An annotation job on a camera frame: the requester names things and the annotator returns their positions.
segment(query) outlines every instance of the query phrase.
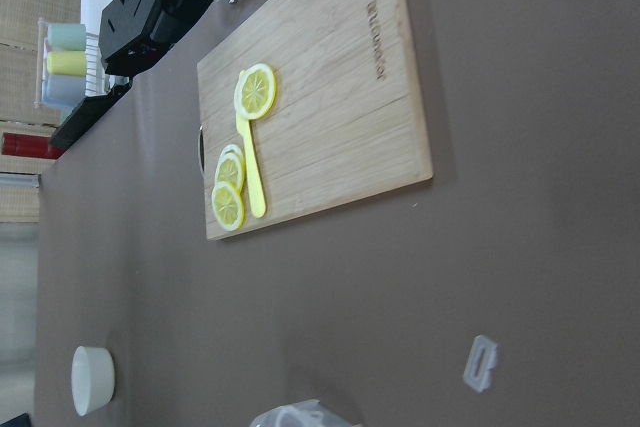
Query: white cup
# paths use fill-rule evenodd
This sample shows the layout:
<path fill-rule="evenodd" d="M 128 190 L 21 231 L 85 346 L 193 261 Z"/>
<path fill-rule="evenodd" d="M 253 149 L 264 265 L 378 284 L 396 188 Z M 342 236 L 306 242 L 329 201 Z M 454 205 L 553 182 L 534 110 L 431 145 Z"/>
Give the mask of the white cup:
<path fill-rule="evenodd" d="M 113 397 L 113 359 L 102 347 L 78 347 L 71 364 L 71 393 L 78 415 L 87 415 Z"/>

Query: cutting board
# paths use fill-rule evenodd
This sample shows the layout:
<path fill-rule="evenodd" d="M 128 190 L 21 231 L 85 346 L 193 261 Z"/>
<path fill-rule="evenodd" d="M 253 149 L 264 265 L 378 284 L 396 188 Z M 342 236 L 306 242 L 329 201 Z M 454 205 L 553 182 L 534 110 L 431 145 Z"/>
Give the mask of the cutting board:
<path fill-rule="evenodd" d="M 238 74 L 264 62 L 278 93 L 252 121 L 267 213 L 226 232 L 211 211 L 222 148 L 242 145 Z M 207 237 L 301 217 L 432 177 L 405 0 L 268 0 L 198 64 Z"/>

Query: yellow cup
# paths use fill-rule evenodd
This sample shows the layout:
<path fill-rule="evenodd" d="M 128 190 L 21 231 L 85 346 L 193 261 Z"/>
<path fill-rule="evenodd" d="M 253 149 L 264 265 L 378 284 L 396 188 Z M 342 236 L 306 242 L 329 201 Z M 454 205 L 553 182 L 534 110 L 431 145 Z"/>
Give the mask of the yellow cup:
<path fill-rule="evenodd" d="M 68 50 L 47 54 L 47 72 L 59 75 L 87 75 L 87 55 L 82 51 Z"/>

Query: red bottle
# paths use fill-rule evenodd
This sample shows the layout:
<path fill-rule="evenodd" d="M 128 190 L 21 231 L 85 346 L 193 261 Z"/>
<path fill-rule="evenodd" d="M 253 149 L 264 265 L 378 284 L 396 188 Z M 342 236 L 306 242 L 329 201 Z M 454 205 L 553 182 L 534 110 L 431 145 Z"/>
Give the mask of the red bottle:
<path fill-rule="evenodd" d="M 40 135 L 2 134 L 2 155 L 34 157 L 38 159 L 57 159 L 64 150 L 49 145 L 49 137 Z"/>

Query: lemon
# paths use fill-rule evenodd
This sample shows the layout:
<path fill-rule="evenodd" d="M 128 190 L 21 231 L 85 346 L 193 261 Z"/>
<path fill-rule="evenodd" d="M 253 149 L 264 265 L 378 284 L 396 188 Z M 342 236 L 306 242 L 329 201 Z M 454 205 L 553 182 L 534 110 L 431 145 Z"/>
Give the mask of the lemon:
<path fill-rule="evenodd" d="M 238 191 L 229 182 L 216 183 L 211 192 L 211 208 L 225 230 L 237 230 L 244 223 L 244 204 Z"/>
<path fill-rule="evenodd" d="M 265 115 L 276 98 L 276 76 L 267 64 L 255 64 L 240 72 L 233 103 L 236 112 L 249 120 Z"/>
<path fill-rule="evenodd" d="M 238 192 L 242 191 L 244 184 L 244 159 L 232 151 L 222 151 L 216 167 L 215 183 L 228 182 Z"/>
<path fill-rule="evenodd" d="M 236 144 L 227 145 L 224 149 L 222 149 L 222 152 L 220 153 L 220 155 L 226 154 L 227 152 L 233 152 L 234 154 L 236 154 L 240 159 L 240 163 L 244 165 L 244 153 L 242 152 L 242 149 L 238 145 Z"/>

